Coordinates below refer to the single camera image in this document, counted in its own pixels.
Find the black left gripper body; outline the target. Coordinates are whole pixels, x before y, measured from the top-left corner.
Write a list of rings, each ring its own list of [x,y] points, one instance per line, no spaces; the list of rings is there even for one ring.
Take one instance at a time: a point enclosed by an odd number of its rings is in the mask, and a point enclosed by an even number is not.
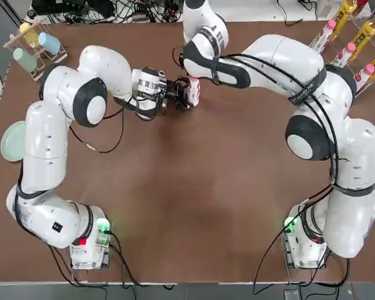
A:
[[[166,88],[162,93],[162,109],[168,108],[168,102],[172,101],[176,109],[182,109],[181,99],[183,86],[180,81],[166,80]]]

